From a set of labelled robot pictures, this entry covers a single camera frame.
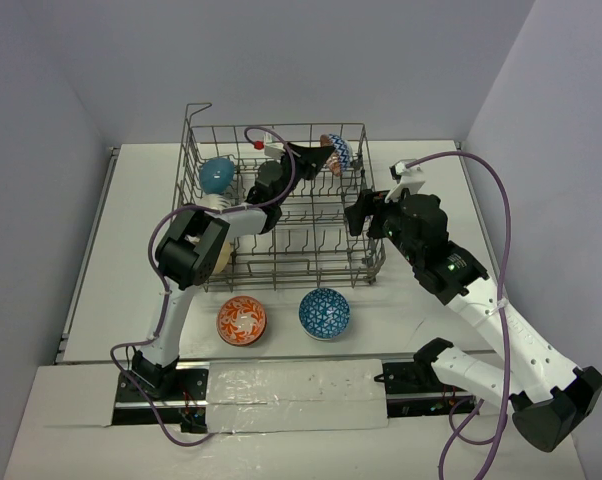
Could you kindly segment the red patterned bowl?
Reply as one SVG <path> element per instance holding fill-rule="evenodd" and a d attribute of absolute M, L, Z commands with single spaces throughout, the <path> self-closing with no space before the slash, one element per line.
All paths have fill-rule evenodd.
<path fill-rule="evenodd" d="M 329 133 L 320 136 L 320 145 L 331 146 L 334 149 L 326 161 L 326 166 L 334 176 L 341 177 L 354 158 L 350 144 L 342 137 Z"/>

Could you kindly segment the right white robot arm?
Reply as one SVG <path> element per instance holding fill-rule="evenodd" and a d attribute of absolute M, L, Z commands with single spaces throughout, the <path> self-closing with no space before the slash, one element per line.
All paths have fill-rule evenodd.
<path fill-rule="evenodd" d="M 503 298 L 486 268 L 449 238 L 448 217 L 435 195 L 363 190 L 345 216 L 351 233 L 387 239 L 407 260 L 415 279 L 458 314 L 503 359 L 484 363 L 435 338 L 417 351 L 416 382 L 427 391 L 459 387 L 497 407 L 505 406 L 521 436 L 553 451 L 593 411 L 602 374 L 580 367 L 556 350 Z"/>

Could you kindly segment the yellow bowl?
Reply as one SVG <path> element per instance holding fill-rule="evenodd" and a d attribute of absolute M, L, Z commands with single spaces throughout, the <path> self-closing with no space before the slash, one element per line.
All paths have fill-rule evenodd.
<path fill-rule="evenodd" d="M 232 244 L 230 242 L 225 242 L 221 248 L 221 251 L 219 253 L 219 256 L 216 260 L 216 264 L 213 270 L 213 274 L 219 274 L 220 272 L 222 272 L 224 270 L 224 268 L 227 266 L 227 264 L 230 261 L 230 257 L 233 251 L 233 247 Z"/>

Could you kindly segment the plain blue bowl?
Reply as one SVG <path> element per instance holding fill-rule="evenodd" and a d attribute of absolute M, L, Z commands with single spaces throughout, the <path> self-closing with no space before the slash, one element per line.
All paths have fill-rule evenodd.
<path fill-rule="evenodd" d="M 234 172 L 234 163 L 228 157 L 215 157 L 207 160 L 199 172 L 203 192 L 205 194 L 223 194 L 230 186 Z"/>

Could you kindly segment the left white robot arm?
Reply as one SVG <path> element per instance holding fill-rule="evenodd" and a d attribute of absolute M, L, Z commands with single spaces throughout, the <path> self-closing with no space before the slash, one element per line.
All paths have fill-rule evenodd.
<path fill-rule="evenodd" d="M 332 145 L 306 147 L 263 141 L 253 147 L 270 159 L 263 162 L 246 200 L 215 210 L 188 204 L 160 221 L 168 224 L 159 242 L 149 241 L 150 263 L 163 284 L 159 318 L 149 338 L 135 347 L 132 381 L 153 399 L 169 396 L 176 386 L 180 337 L 195 289 L 210 278 L 225 244 L 274 229 L 281 205 L 302 180 L 313 180 L 335 152 Z"/>

